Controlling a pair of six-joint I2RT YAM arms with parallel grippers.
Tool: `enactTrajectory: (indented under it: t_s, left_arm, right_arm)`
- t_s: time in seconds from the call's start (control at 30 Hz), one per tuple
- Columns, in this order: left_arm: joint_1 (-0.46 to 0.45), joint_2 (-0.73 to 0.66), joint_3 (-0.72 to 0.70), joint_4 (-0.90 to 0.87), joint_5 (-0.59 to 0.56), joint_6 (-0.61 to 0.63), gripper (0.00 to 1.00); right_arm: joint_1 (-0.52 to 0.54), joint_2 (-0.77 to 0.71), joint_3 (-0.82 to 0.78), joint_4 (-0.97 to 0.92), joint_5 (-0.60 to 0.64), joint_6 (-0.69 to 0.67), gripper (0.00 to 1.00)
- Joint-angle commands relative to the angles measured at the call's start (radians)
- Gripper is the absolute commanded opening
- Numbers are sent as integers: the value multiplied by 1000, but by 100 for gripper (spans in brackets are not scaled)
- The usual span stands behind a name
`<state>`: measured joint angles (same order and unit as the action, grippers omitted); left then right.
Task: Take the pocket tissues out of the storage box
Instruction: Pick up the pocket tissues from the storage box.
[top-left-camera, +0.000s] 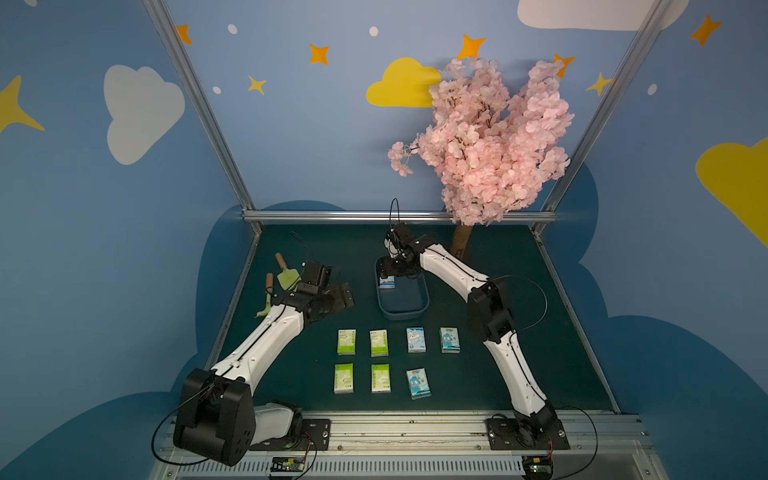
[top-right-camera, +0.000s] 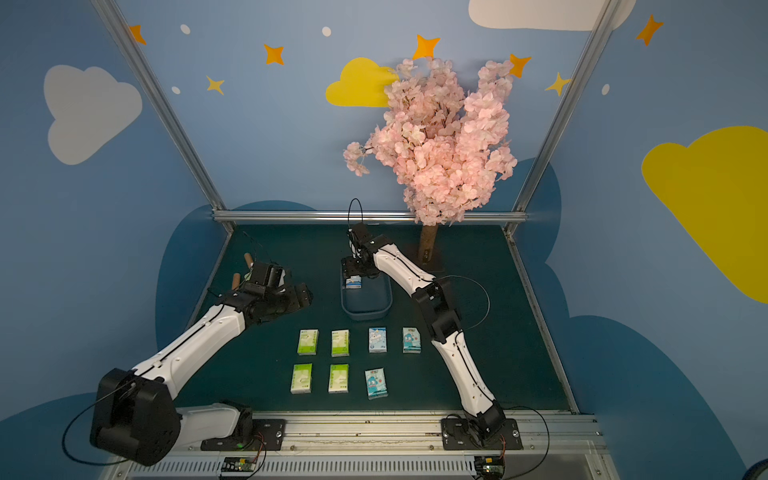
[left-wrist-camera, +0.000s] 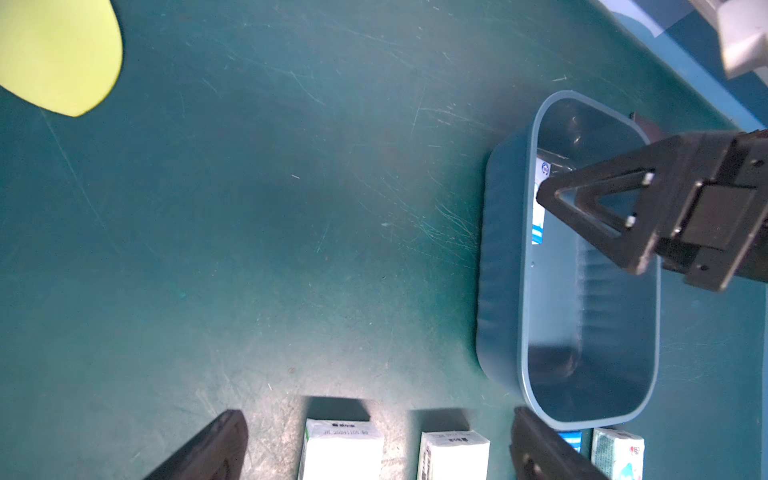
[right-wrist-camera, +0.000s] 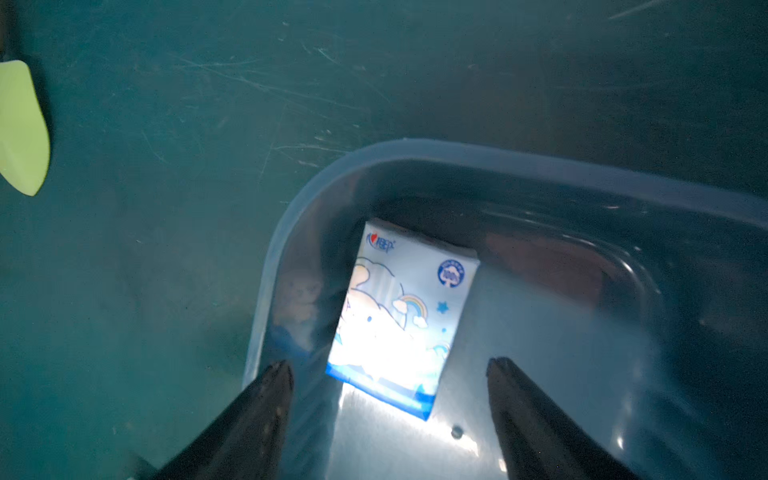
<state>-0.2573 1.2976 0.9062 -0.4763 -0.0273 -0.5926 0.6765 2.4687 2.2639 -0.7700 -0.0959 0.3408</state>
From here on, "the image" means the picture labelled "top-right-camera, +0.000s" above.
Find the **white blue dog tissue pack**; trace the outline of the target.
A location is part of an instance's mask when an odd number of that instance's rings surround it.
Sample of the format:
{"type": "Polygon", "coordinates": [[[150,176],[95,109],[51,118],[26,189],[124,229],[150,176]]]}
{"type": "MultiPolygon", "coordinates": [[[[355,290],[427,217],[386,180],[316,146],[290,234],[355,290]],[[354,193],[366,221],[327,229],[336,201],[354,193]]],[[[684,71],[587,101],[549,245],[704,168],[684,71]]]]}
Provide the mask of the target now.
{"type": "Polygon", "coordinates": [[[351,275],[344,282],[346,289],[360,289],[362,287],[362,278],[359,275],[351,275]]]}

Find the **green tissue pack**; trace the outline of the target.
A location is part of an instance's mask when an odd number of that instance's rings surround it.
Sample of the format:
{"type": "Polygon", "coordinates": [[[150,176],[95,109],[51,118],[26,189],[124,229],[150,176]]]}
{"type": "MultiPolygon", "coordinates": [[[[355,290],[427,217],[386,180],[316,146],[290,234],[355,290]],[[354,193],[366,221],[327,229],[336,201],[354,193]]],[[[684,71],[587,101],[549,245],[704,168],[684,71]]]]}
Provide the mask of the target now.
{"type": "Polygon", "coordinates": [[[318,338],[319,338],[318,329],[302,329],[299,332],[297,354],[300,356],[316,355],[318,338]]]}
{"type": "Polygon", "coordinates": [[[350,331],[348,329],[334,330],[331,333],[331,356],[333,358],[350,355],[350,331]]]}
{"type": "Polygon", "coordinates": [[[308,394],[312,389],[313,364],[295,364],[292,370],[290,393],[308,394]]]}
{"type": "Polygon", "coordinates": [[[333,364],[329,368],[328,392],[330,394],[347,393],[349,390],[349,365],[333,364]]]}

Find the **white blue elephant tissue pack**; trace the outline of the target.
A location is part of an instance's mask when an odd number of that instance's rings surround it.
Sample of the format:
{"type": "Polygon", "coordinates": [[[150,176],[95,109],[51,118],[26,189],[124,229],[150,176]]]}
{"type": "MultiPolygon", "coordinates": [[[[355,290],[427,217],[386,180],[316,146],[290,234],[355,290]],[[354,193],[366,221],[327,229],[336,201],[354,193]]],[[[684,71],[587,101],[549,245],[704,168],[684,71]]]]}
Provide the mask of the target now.
{"type": "Polygon", "coordinates": [[[368,351],[372,354],[386,353],[387,329],[385,327],[372,327],[368,329],[368,351]]]}

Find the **blue monster tissue pack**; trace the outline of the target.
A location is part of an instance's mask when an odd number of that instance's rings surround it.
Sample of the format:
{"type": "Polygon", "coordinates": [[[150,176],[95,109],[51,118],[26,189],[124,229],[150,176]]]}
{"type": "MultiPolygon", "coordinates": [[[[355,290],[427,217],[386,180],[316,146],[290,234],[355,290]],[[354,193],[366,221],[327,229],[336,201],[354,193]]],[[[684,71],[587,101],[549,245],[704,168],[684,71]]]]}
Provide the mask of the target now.
{"type": "Polygon", "coordinates": [[[402,351],[404,353],[420,353],[421,335],[417,328],[404,327],[402,329],[402,351]]]}

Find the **teal tissue pack bottom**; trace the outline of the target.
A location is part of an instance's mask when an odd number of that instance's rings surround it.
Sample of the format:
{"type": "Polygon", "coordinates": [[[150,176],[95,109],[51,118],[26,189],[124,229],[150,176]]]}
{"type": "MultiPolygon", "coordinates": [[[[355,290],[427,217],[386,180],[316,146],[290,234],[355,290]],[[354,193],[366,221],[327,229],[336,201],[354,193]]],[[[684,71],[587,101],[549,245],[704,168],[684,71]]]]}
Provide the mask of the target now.
{"type": "Polygon", "coordinates": [[[366,392],[369,400],[383,398],[388,395],[386,377],[383,368],[366,370],[366,392]]]}

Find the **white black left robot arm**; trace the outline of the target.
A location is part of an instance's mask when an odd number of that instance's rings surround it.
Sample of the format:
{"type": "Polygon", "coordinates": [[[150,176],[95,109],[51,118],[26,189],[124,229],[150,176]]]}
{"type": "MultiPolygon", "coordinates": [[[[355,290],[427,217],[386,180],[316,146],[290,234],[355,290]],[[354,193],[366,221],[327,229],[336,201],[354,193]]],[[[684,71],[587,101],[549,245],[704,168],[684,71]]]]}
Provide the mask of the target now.
{"type": "Polygon", "coordinates": [[[175,399],[221,348],[246,329],[310,306],[313,295],[274,263],[255,262],[246,278],[220,295],[188,330],[130,370],[102,377],[93,406],[90,444],[152,466],[183,447],[249,448],[252,410],[228,401],[178,408],[175,399]]]}

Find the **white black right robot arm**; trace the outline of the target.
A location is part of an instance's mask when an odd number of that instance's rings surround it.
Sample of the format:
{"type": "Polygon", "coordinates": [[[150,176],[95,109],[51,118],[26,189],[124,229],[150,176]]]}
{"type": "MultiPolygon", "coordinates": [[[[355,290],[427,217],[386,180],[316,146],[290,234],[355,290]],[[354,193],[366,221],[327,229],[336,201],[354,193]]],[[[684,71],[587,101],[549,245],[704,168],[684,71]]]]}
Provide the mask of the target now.
{"type": "Polygon", "coordinates": [[[394,280],[413,300],[460,396],[474,442],[487,445],[500,438],[506,415],[469,351],[449,280],[423,270],[385,235],[375,236],[363,222],[347,228],[351,255],[342,260],[344,275],[394,280]]]}

